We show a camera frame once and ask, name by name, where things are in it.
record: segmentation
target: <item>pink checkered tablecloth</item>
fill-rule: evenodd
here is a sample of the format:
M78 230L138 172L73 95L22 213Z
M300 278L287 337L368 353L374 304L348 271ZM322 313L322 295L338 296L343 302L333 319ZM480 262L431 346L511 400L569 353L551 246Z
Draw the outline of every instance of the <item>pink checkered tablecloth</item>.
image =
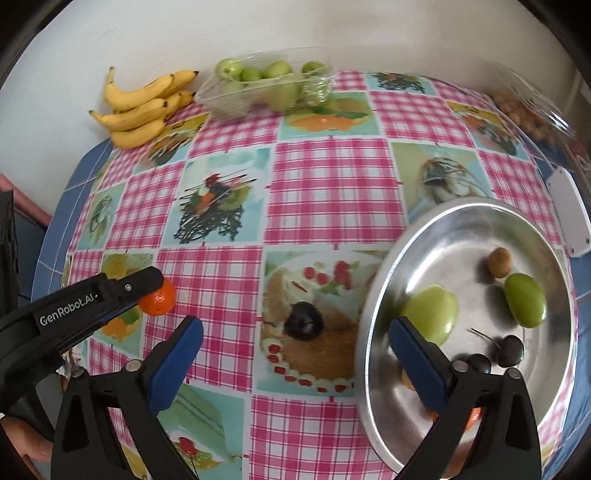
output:
M201 479L395 476L356 414L359 300L335 298L371 281L405 228L443 201L426 179L510 203L563 252L535 162L486 95L353 71L334 90L328 106L285 117L223 122L188 106L153 142L111 154L74 232L65 282L154 265L177 289L169 314L138 312L80 346L92 374L145 358L185 315L202 319L203 346L160 418ZM312 298L337 347L302 350L278 335L285 305ZM560 441L574 362L540 427L544 461ZM112 418L133 450L120 412Z

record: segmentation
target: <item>screw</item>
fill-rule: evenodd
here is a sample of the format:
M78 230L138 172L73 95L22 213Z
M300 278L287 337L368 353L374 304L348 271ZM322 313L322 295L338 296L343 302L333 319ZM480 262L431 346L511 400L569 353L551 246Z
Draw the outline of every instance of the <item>screw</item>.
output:
M468 371L468 364L463 360L454 360L452 362L452 367L454 370L459 372L467 372Z
M86 372L86 370L84 370L84 367L81 367L80 365L75 365L74 368L72 368L72 376L74 378L80 378L84 372Z
M509 376L515 378L516 380L521 378L521 372L516 368L508 368L507 371L509 372Z
M128 372L137 372L140 368L142 368L141 360L130 360L125 364L125 369Z

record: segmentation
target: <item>metal plate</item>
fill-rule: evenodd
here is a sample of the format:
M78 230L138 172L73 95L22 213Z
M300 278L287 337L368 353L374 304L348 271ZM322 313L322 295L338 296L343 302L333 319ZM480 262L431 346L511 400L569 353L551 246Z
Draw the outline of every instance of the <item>metal plate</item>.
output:
M508 248L513 272L538 281L548 306L535 329L517 325L506 304L502 280L484 263L496 247ZM551 413L572 350L571 298L555 250L520 212L496 200L468 198L442 204L411 225L382 264L361 317L355 358L359 415L379 457L399 472L432 425L418 395L403 386L400 366L389 347L388 326L416 292L440 284L457 297L459 316L441 346L448 358L485 353L491 344L466 329L487 335L518 335L525 345L521 370L538 426ZM492 373L504 369L493 366ZM466 432L446 476L459 472L478 425Z

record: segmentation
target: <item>human hand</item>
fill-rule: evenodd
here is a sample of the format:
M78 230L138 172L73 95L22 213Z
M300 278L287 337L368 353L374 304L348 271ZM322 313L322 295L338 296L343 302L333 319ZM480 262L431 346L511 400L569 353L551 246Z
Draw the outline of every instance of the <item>human hand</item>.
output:
M27 423L15 417L4 417L0 420L0 424L18 454L22 457L22 461L39 480L43 480L31 460L51 462L51 450L53 448L51 442L45 440Z

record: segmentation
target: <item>green plum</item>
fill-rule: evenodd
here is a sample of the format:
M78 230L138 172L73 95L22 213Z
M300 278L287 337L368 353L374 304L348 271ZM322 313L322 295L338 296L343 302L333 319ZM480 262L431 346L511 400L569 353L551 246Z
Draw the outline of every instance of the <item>green plum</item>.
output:
M240 80L242 82L256 82L261 79L261 72L254 67L246 67L240 72Z
M285 60L276 60L264 72L265 78L274 79L293 72L291 65Z
M326 65L324 63L312 60L304 64L301 68L302 73L315 72L317 75L324 75L327 72Z
M457 298L441 285L431 285L413 295L402 308L427 342L441 345L447 340L457 320Z
M509 275L503 286L511 314L522 327L534 328L546 318L546 297L540 285L529 275Z
M242 62L238 59L223 59L216 65L216 75L222 80L236 80L242 72Z
M219 99L219 110L224 118L238 118L246 115L251 105L247 92L243 92L245 85L233 80L222 85L222 93L226 96Z
M301 75L290 73L285 76L285 82L273 85L265 89L265 101L271 110L279 113L286 113L291 109L300 97Z

